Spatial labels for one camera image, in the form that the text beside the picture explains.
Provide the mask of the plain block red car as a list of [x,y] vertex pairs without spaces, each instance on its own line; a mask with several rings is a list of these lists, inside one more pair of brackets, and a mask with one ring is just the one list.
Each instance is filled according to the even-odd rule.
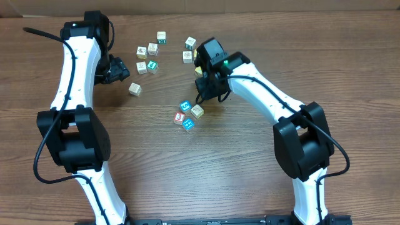
[[197,104],[191,108],[191,113],[196,119],[199,119],[204,114],[204,109]]

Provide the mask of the blue number 5 block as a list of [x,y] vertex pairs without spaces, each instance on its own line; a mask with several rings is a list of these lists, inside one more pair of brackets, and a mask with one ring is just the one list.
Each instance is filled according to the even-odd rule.
[[180,110],[181,110],[183,113],[186,113],[186,112],[190,111],[191,108],[192,108],[191,103],[190,103],[189,101],[183,101],[183,102],[181,102],[181,103],[179,104],[179,107],[180,107]]

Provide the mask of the blue letter H block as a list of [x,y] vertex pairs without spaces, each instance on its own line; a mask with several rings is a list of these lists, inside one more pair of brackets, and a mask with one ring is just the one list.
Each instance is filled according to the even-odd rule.
[[195,123],[191,118],[187,118],[182,122],[182,126],[186,132],[189,132],[195,127]]

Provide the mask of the red number 3 block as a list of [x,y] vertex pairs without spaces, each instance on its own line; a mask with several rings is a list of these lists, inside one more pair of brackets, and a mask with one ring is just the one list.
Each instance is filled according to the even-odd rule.
[[174,124],[179,124],[179,125],[182,125],[183,124],[183,121],[185,120],[185,114],[184,113],[182,113],[182,112],[177,112],[176,114],[175,114],[175,116],[174,116],[174,119],[173,119],[173,121],[174,121]]

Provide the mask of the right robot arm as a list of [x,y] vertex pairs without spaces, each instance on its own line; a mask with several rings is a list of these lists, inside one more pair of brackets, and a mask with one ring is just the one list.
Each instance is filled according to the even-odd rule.
[[194,64],[202,70],[196,79],[196,102],[230,93],[251,103],[271,123],[274,153],[281,169],[292,178],[295,205],[293,224],[330,224],[324,202],[323,176],[334,153],[325,113],[320,105],[305,105],[268,81],[241,52],[229,54],[214,38],[195,50]]

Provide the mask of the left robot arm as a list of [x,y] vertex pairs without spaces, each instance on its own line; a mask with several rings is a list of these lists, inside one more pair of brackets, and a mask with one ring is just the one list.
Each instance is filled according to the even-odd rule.
[[114,43],[112,22],[100,11],[87,11],[83,20],[66,22],[59,36],[28,27],[25,31],[59,41],[64,48],[54,101],[48,111],[37,114],[42,141],[34,158],[35,177],[49,183],[38,173],[40,154],[47,147],[54,163],[69,174],[55,182],[75,179],[81,185],[94,211],[94,224],[130,224],[109,171],[109,134],[93,110],[95,85],[130,75],[121,59],[109,53]]

